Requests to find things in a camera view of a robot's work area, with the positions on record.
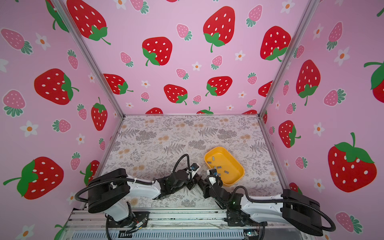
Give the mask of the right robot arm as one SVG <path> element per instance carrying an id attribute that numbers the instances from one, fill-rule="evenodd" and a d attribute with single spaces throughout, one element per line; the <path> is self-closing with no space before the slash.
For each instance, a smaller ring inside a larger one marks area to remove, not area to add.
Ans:
<path id="1" fill-rule="evenodd" d="M 321 211 L 320 203 L 293 190 L 270 197 L 252 197 L 247 188 L 237 186 L 230 193 L 221 179 L 208 176 L 197 181 L 204 198 L 213 198 L 226 211 L 225 222 L 231 227 L 260 226 L 267 223 L 291 224 L 299 231 L 315 237 L 334 232 L 334 221 Z"/>

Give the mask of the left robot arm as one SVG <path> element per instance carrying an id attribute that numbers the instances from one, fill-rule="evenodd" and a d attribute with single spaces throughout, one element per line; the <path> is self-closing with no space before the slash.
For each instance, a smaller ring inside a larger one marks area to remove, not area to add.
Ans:
<path id="1" fill-rule="evenodd" d="M 189 190 L 198 182 L 200 166 L 191 164 L 188 154 L 176 162 L 170 175 L 145 181 L 130 177 L 125 169 L 117 169 L 92 180 L 88 186 L 75 194 L 75 200 L 88 204 L 91 214 L 104 213 L 108 220 L 129 226 L 136 222 L 131 204 L 123 200 L 131 194 L 151 200 L 161 200 L 182 188 Z"/>

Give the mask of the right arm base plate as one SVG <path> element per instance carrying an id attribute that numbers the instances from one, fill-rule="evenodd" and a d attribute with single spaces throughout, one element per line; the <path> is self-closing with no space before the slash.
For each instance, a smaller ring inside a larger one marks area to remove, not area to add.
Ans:
<path id="1" fill-rule="evenodd" d="M 227 222 L 230 227 L 266 227 L 268 225 L 267 222 L 256 222 L 252 220 L 250 215 L 242 211 L 229 209 L 226 212 L 224 221 Z"/>

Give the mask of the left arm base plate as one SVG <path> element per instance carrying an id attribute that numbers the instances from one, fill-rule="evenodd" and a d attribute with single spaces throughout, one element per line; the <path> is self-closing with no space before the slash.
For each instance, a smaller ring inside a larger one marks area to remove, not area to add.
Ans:
<path id="1" fill-rule="evenodd" d="M 116 222 L 110 218 L 108 220 L 108 228 L 145 228 L 148 224 L 150 212 L 133 212 L 128 218 Z"/>

